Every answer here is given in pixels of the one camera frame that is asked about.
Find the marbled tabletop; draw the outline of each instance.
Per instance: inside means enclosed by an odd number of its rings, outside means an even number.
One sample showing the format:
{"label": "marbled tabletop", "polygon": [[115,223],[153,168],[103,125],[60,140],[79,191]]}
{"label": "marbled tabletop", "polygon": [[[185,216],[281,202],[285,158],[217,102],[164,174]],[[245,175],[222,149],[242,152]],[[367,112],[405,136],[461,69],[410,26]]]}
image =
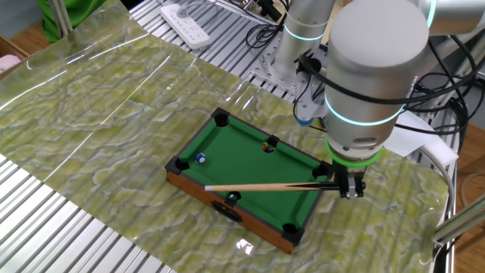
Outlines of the marbled tabletop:
{"label": "marbled tabletop", "polygon": [[165,164],[217,107],[330,160],[291,104],[108,0],[0,82],[0,153],[179,273],[429,270],[446,184],[386,150],[364,198],[324,194],[291,256],[169,184]]}

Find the power strip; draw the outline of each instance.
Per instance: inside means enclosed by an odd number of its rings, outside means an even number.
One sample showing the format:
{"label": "power strip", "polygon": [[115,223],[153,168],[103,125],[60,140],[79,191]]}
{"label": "power strip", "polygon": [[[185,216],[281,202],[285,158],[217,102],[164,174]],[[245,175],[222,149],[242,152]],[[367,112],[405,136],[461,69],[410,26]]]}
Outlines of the power strip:
{"label": "power strip", "polygon": [[179,8],[178,4],[161,7],[161,16],[191,49],[196,50],[208,46],[210,44],[209,35],[191,17],[178,17]]}

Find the metal grating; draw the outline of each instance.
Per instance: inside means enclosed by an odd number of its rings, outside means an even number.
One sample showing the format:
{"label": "metal grating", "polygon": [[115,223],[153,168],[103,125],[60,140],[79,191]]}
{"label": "metal grating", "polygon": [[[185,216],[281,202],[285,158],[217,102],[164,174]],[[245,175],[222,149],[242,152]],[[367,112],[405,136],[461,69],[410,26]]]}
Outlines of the metal grating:
{"label": "metal grating", "polygon": [[[130,13],[151,34],[294,102],[291,94],[250,73],[264,49],[250,49],[244,39],[251,27],[267,21],[248,18],[222,2],[217,5],[222,8],[202,6],[191,13],[212,40],[210,47],[197,51],[191,51],[164,22],[156,0],[145,1]],[[434,123],[451,120],[452,115],[445,113]],[[445,141],[453,149],[458,146],[458,137],[448,136]],[[421,160],[418,153],[409,158]],[[424,159],[421,163],[430,165]],[[451,175],[454,170],[454,165],[449,166]],[[0,155],[0,272],[108,271],[175,272]]]}

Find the green felt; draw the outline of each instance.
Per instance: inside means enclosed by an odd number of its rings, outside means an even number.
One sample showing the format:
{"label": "green felt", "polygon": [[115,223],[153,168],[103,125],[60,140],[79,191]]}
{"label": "green felt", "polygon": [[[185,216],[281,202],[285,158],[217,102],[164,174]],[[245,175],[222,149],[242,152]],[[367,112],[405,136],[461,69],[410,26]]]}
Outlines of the green felt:
{"label": "green felt", "polygon": [[[212,122],[180,156],[190,166],[183,173],[204,185],[315,181],[311,172],[318,162],[281,143],[263,152],[265,141],[266,135],[231,117],[226,127]],[[199,152],[206,156],[203,164],[195,160]],[[284,224],[300,228],[317,196],[317,191],[241,192],[237,204],[282,230]]]}

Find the pool cue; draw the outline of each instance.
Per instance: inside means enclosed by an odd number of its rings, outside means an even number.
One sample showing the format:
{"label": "pool cue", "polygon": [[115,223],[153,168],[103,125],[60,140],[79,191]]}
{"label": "pool cue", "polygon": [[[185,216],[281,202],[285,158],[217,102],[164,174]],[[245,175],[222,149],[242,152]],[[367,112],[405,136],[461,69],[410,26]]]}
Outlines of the pool cue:
{"label": "pool cue", "polygon": [[275,184],[246,184],[205,186],[205,191],[302,191],[302,190],[339,190],[331,182],[301,182]]}

